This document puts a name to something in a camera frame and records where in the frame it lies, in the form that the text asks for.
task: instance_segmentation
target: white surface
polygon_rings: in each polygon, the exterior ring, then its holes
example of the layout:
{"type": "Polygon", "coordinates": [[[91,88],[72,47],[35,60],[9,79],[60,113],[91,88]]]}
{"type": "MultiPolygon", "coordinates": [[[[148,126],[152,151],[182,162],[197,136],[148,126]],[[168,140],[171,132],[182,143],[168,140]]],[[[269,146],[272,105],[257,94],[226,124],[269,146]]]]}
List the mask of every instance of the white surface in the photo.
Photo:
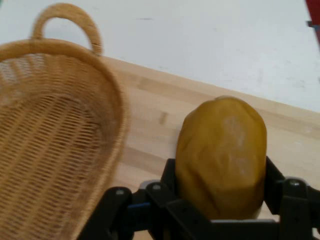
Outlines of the white surface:
{"type": "MultiPolygon", "coordinates": [[[[0,44],[55,0],[4,0],[0,44]]],[[[97,23],[106,56],[320,112],[320,51],[304,0],[65,0],[97,23]]],[[[51,20],[45,36],[89,47],[51,20]]]]}

